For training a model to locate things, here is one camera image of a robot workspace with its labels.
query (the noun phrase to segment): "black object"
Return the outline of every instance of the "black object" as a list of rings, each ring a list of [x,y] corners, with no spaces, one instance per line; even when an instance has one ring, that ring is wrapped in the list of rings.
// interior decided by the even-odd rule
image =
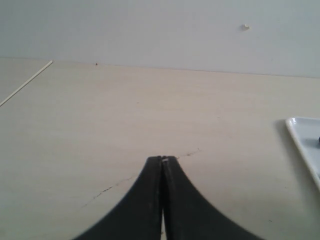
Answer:
[[[214,208],[174,156],[149,157],[126,196],[75,240],[259,240]]]

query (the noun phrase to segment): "white tray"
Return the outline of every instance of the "white tray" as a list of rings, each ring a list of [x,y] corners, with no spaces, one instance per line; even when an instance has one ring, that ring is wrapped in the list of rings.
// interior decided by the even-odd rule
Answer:
[[[285,123],[320,190],[320,119],[292,117]]]

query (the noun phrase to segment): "black plastic part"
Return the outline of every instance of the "black plastic part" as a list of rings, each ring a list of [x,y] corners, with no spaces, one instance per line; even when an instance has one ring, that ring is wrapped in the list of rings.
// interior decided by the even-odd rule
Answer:
[[[162,157],[149,157],[125,197],[96,225],[75,240],[159,240]]]
[[[168,240],[258,240],[214,208],[192,185],[177,159],[162,160],[162,204]]]

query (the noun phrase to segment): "white wall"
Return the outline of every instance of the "white wall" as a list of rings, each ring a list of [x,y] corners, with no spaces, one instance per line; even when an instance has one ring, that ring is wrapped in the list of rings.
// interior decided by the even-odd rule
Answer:
[[[319,11],[318,0],[2,0],[0,56],[320,77]]]

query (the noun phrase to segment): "small debris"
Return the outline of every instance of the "small debris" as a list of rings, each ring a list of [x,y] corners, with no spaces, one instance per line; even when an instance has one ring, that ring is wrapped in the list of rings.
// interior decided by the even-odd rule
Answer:
[[[249,25],[247,25],[247,24],[243,24],[243,25],[242,25],[242,29],[243,29],[244,31],[246,31],[246,30],[251,29],[251,27],[250,27]]]

